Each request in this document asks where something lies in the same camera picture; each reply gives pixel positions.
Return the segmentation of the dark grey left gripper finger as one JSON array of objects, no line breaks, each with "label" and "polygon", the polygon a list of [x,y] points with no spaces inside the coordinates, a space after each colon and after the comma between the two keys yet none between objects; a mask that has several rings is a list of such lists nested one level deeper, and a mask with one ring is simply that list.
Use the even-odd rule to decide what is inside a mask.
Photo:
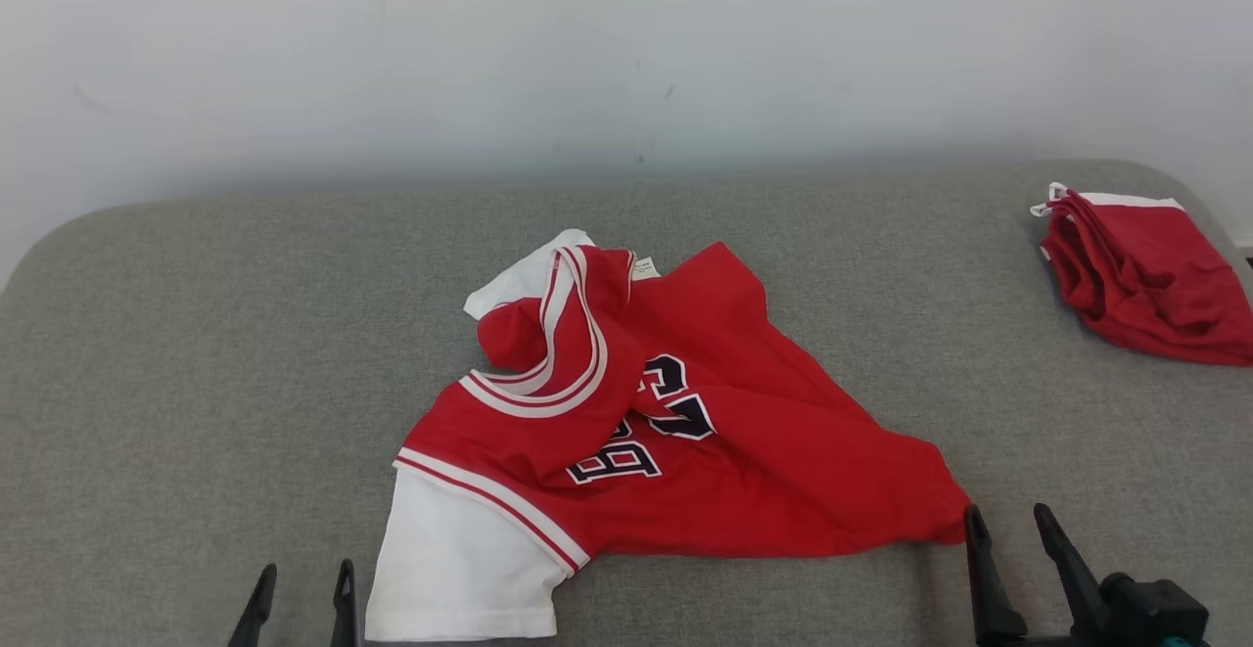
[{"label": "dark grey left gripper finger", "polygon": [[273,604],[277,576],[278,571],[274,563],[264,565],[256,581],[254,589],[251,592],[251,598],[246,603],[246,609],[239,616],[227,642],[227,647],[259,646],[261,629],[264,628],[264,624],[269,619],[269,608]]},{"label": "dark grey left gripper finger", "polygon": [[360,647],[360,608],[356,596],[356,571],[353,562],[340,564],[340,578],[333,593],[335,624],[328,647]]}]

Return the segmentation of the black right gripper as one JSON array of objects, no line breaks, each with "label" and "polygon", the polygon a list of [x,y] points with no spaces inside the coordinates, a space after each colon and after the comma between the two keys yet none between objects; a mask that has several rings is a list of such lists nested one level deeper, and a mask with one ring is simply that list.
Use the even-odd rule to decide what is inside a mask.
[{"label": "black right gripper", "polygon": [[999,579],[992,540],[977,505],[965,508],[965,547],[974,622],[979,647],[1109,647],[1111,606],[1083,553],[1063,530],[1048,504],[1032,508],[1042,548],[1058,571],[1071,613],[1071,634],[1027,634],[1024,617],[1012,608]]}]

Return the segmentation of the red basketball jersey white sleeves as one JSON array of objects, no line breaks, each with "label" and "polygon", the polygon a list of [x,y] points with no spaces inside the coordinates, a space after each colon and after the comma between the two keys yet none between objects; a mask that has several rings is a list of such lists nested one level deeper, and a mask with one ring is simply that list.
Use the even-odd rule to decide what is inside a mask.
[{"label": "red basketball jersey white sleeves", "polygon": [[969,495],[768,318],[713,243],[662,275],[561,232],[470,293],[487,370],[395,456],[365,612],[382,643],[543,638],[605,554],[851,555],[959,544]]}]

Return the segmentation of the red shorts white trim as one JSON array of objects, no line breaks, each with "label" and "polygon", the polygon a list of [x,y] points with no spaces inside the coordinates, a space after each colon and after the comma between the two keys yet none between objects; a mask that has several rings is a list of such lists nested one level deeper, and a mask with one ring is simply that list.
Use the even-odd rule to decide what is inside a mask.
[{"label": "red shorts white trim", "polygon": [[1048,186],[1030,214],[1065,303],[1116,347],[1253,369],[1253,306],[1178,201]]}]

